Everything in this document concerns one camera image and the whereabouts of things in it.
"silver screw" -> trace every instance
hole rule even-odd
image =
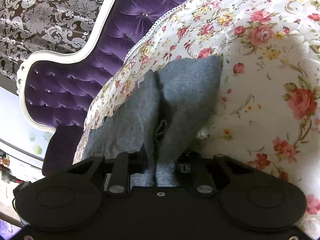
[[[122,187],[120,185],[113,185],[110,187],[109,191],[112,193],[115,193],[115,194],[119,194],[119,193],[124,192],[124,187]]]
[[[25,236],[23,240],[34,240],[32,236]]]
[[[213,191],[213,188],[209,185],[201,185],[201,186],[197,187],[197,191],[200,193],[208,194]]]

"white floral cloth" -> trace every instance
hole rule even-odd
[[[320,0],[187,0],[154,26],[92,102],[75,162],[89,130],[112,115],[149,69],[223,54],[216,114],[191,147],[296,184],[308,200],[300,228],[319,238],[319,9]]]

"brown damask curtain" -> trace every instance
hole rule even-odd
[[[87,42],[103,0],[0,0],[0,74],[16,79],[37,50],[73,53]]]

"gray cloth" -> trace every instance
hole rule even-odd
[[[133,176],[139,186],[178,186],[174,162],[214,111],[221,57],[178,59],[144,81],[112,117],[91,130],[83,158],[139,151],[144,145],[149,170]]]

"floral fabric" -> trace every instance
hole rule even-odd
[[[190,146],[229,155],[300,187],[300,228],[320,237],[320,0],[188,0],[132,52],[92,102],[100,126],[149,70],[179,58],[222,54],[220,100]]]
[[[0,73],[16,79],[20,64],[37,50],[80,50],[102,1],[0,0]]]

